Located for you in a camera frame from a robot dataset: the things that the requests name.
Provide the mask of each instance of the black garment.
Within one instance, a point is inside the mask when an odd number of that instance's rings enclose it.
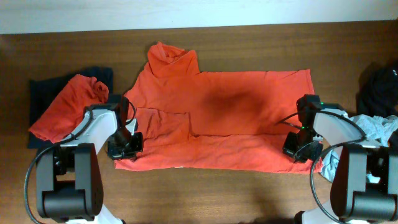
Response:
[[[398,115],[398,62],[372,75],[359,93],[357,114],[368,116]]]
[[[98,81],[104,83],[113,93],[113,71],[111,68],[91,67],[81,71],[73,72],[63,77],[50,78],[47,80],[29,80],[30,85],[30,113],[29,125],[32,126],[50,106],[55,97],[61,92],[76,74],[86,77],[96,77]],[[51,144],[50,141],[43,141],[29,133],[28,149],[37,149]]]

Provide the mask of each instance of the black cable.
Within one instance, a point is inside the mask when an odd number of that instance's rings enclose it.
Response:
[[[335,114],[335,113],[332,113],[332,112],[329,112],[329,111],[321,111],[321,110],[303,110],[303,111],[298,111],[298,112],[296,112],[296,113],[294,113],[294,114],[291,114],[291,115],[287,116],[286,118],[284,118],[284,119],[278,121],[277,123],[289,124],[289,123],[286,123],[286,122],[285,122],[287,119],[289,119],[289,118],[291,118],[291,117],[293,117],[293,116],[296,116],[296,115],[298,115],[298,114],[303,114],[303,113],[323,113],[323,114],[328,114],[328,115],[335,116],[335,117],[337,117],[337,118],[339,118],[339,119],[342,119],[343,121],[346,121],[347,123],[349,123],[350,125],[352,125],[354,128],[356,128],[356,129],[361,133],[361,138],[360,138],[360,139],[356,139],[356,140],[352,140],[352,141],[346,141],[346,142],[342,142],[342,143],[339,143],[339,144],[335,144],[335,145],[329,146],[328,148],[326,148],[325,150],[323,150],[322,153],[312,162],[311,171],[310,171],[310,186],[311,186],[311,191],[312,191],[312,195],[313,195],[313,197],[314,197],[314,199],[315,199],[315,202],[316,202],[317,205],[319,206],[319,209],[320,209],[328,218],[330,218],[330,219],[333,220],[334,222],[339,223],[339,224],[348,224],[348,223],[346,223],[346,222],[340,221],[339,219],[337,219],[337,218],[335,218],[333,215],[331,215],[331,214],[324,208],[324,206],[321,204],[321,202],[319,201],[317,192],[316,192],[316,190],[315,190],[315,184],[313,183],[313,171],[315,170],[315,166],[316,166],[316,164],[318,164],[318,162],[319,162],[319,160],[320,160],[321,157],[324,157],[324,156],[325,156],[326,154],[328,154],[330,151],[336,149],[337,147],[341,147],[341,146],[343,146],[344,144],[355,144],[355,143],[359,143],[359,142],[365,141],[365,140],[366,140],[366,133],[365,133],[365,132],[362,130],[362,128],[360,128],[356,123],[354,123],[352,120],[350,120],[350,119],[344,117],[343,115],[338,115],[338,114]]]
[[[305,148],[307,145],[312,144],[312,143],[314,143],[314,142],[307,143],[306,145],[304,145],[303,147],[301,147],[299,150],[297,150],[297,152],[293,155],[293,159],[296,160],[297,154],[298,154],[303,148]]]
[[[312,162],[311,165],[311,171],[310,171],[310,186],[311,186],[311,191],[312,191],[312,195],[315,199],[315,202],[317,203],[317,205],[319,206],[320,210],[331,220],[333,220],[334,222],[337,222],[339,224],[348,224],[346,222],[342,222],[339,219],[335,218],[333,215],[331,215],[325,208],[324,206],[321,204],[321,202],[319,201],[317,192],[315,190],[315,184],[313,183],[313,171],[315,170],[315,166],[316,164],[318,164],[319,160],[321,157],[325,156],[326,154],[328,154],[330,151],[336,149],[337,147],[343,146],[344,144],[354,144],[354,143],[359,143],[361,141],[366,140],[365,136],[362,136],[360,139],[356,139],[356,140],[352,140],[352,141],[346,141],[346,142],[342,142],[339,144],[335,144],[333,146],[329,146],[328,148],[326,148],[324,151],[322,151],[322,153]]]
[[[33,166],[35,166],[35,164],[36,164],[36,163],[41,159],[41,157],[42,157],[44,154],[46,154],[47,152],[49,152],[49,151],[51,151],[51,150],[54,150],[56,147],[58,147],[58,146],[60,146],[60,145],[62,145],[62,144],[65,144],[65,143],[68,143],[68,142],[70,142],[70,141],[75,140],[79,135],[81,135],[83,132],[86,131],[86,129],[87,129],[88,126],[91,124],[91,122],[92,122],[92,120],[93,120],[93,118],[94,118],[94,116],[93,116],[93,110],[92,110],[90,107],[88,107],[87,110],[90,112],[90,118],[89,118],[88,122],[84,125],[84,127],[83,127],[79,132],[77,132],[76,134],[72,134],[72,133],[71,133],[71,134],[70,134],[70,135],[71,135],[70,138],[68,138],[68,139],[66,139],[66,140],[63,140],[63,141],[60,141],[60,142],[57,142],[57,143],[55,143],[55,144],[53,144],[53,145],[51,145],[51,146],[49,146],[49,147],[46,147],[45,149],[42,149],[42,150],[34,157],[34,159],[32,160],[32,162],[31,162],[30,165],[29,165],[29,168],[27,169],[26,176],[25,176],[25,181],[24,181],[25,209],[26,209],[26,212],[27,212],[29,218],[30,218],[34,223],[36,223],[36,224],[44,224],[44,223],[38,221],[38,220],[36,219],[36,217],[33,216],[32,210],[30,209],[30,206],[29,206],[29,199],[28,199],[28,196],[27,196],[27,192],[28,192],[27,189],[28,189],[28,185],[29,185],[29,177],[30,177],[30,173],[32,172]]]
[[[295,125],[295,124],[292,124],[292,123],[289,123],[289,122],[286,122],[286,121],[278,122],[277,124],[286,124],[286,125],[289,125],[289,126],[291,126],[293,128],[297,128],[299,130],[303,129],[303,127],[300,127],[298,125]]]
[[[338,115],[338,114],[335,114],[335,113],[329,112],[329,111],[322,111],[322,110],[303,110],[303,111],[298,111],[298,112],[296,112],[296,113],[294,113],[294,114],[291,114],[291,115],[287,116],[286,118],[284,118],[284,119],[278,121],[277,123],[283,123],[283,122],[286,121],[287,119],[289,119],[289,118],[291,118],[291,117],[293,117],[293,116],[296,116],[296,115],[298,115],[298,114],[303,114],[303,113],[323,113],[323,114],[328,114],[328,115],[335,116],[335,117],[337,117],[337,118],[339,118],[339,119],[342,119],[343,121],[346,121],[346,122],[349,123],[350,125],[354,126],[354,128],[356,128],[356,129],[361,133],[362,136],[366,136],[366,133],[362,130],[362,128],[360,128],[360,127],[359,127],[356,123],[354,123],[352,120],[350,120],[350,119],[344,117],[343,115]]]
[[[132,106],[132,110],[133,110],[133,112],[134,112],[134,115],[133,115],[133,117],[131,118],[131,120],[129,120],[128,122],[126,122],[126,125],[129,125],[130,123],[131,123],[131,121],[133,121],[133,119],[136,117],[136,113],[137,113],[137,110],[136,110],[136,107],[129,101],[129,104]]]

